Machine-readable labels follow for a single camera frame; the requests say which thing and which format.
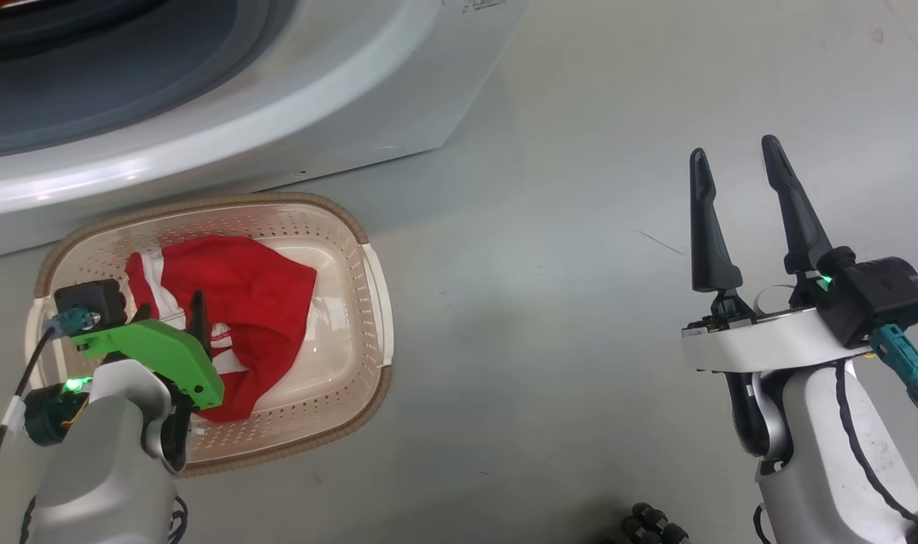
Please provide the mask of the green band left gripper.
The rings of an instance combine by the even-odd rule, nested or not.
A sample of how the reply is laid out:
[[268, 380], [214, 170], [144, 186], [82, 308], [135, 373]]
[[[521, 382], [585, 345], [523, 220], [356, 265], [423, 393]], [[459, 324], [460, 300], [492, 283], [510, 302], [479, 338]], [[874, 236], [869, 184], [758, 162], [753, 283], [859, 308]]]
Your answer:
[[190, 300], [188, 332], [151, 320], [154, 307], [141, 304], [130, 323], [72, 337], [89, 357], [119, 352], [149, 371], [168, 379], [201, 410], [214, 409], [224, 399], [224, 383], [211, 356], [211, 330], [206, 297], [196, 290]]

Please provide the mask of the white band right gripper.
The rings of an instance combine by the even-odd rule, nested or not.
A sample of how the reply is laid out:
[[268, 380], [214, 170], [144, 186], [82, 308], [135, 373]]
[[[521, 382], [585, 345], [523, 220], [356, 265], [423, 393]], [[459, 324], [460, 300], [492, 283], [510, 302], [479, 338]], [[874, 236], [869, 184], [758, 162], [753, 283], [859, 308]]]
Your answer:
[[[763, 135], [760, 146], [782, 213], [784, 269], [789, 275], [817, 271], [819, 259], [833, 246], [780, 139]], [[691, 289], [716, 296], [710, 314], [681, 331], [687, 365], [700, 371], [758, 374], [869, 354], [872, 349], [866, 345], [843, 347], [817, 309], [753, 312], [737, 292], [743, 276], [729, 257], [715, 210], [716, 195], [707, 155], [698, 147], [690, 157]]]

